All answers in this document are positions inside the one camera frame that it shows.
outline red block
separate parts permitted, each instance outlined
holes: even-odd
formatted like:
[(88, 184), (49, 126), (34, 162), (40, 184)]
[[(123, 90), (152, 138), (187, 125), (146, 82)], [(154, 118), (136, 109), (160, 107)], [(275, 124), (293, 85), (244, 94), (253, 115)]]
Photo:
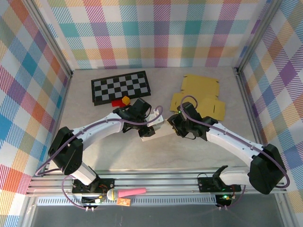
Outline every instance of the red block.
[(117, 106), (124, 107), (126, 105), (122, 102), (122, 99), (112, 101), (112, 107), (117, 107)]

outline gray table surface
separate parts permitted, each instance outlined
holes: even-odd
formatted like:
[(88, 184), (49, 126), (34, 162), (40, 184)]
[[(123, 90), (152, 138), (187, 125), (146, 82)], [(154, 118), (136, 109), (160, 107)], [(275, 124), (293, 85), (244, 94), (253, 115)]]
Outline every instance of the gray table surface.
[[(151, 96), (144, 97), (153, 107), (164, 107), (164, 118), (169, 111), (173, 93), (179, 92), (183, 76), (193, 73), (219, 79), (219, 100), (226, 103), (222, 124), (235, 133), (254, 141), (253, 133), (231, 67), (217, 68), (151, 68), (123, 70), (76, 70), (71, 80), (61, 126), (70, 129), (85, 126), (113, 111), (111, 104), (94, 106), (91, 80), (129, 72), (146, 70)], [(187, 140), (171, 134), (142, 142), (136, 130), (110, 135), (83, 152), (83, 161), (95, 170), (153, 169), (153, 168), (208, 168), (244, 166), (245, 164), (225, 149), (202, 139)]]

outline gray floor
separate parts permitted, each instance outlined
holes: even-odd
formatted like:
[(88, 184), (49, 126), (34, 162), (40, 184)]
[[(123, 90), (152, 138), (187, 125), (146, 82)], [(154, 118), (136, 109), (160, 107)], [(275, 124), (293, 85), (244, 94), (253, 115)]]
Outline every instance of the gray floor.
[[(180, 92), (185, 74), (192, 73), (219, 79), (219, 100), (226, 104), (225, 127), (254, 140), (245, 106), (231, 67), (157, 68), (146, 70), (151, 96), (144, 97), (153, 107), (162, 105), (163, 116), (169, 111), (175, 92)], [(113, 111), (111, 104), (94, 106), (91, 99), (91, 80), (129, 72), (126, 70), (76, 70), (71, 80), (61, 127), (70, 129), (85, 126), (107, 116)], [(96, 141), (83, 152), (83, 161), (95, 170), (155, 169), (155, 168), (211, 168), (244, 166), (235, 155), (202, 139), (187, 140), (171, 134), (142, 142), (138, 132), (116, 133)]]
[(38, 206), (32, 227), (282, 227), (274, 195), (247, 194), (230, 211), (211, 205), (120, 207), (94, 213), (73, 206)]

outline pink object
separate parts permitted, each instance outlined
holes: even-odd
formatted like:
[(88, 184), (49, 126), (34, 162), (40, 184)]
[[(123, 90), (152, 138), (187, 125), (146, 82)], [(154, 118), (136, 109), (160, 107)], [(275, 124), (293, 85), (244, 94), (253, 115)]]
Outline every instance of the pink object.
[(146, 188), (119, 189), (118, 198), (146, 193)]

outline small orange box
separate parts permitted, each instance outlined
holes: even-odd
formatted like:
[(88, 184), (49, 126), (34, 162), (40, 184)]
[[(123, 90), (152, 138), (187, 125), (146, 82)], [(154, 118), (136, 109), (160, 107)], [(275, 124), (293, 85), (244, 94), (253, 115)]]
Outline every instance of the small orange box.
[(131, 200), (130, 199), (124, 199), (124, 198), (118, 198), (117, 205), (129, 207), (131, 205)]

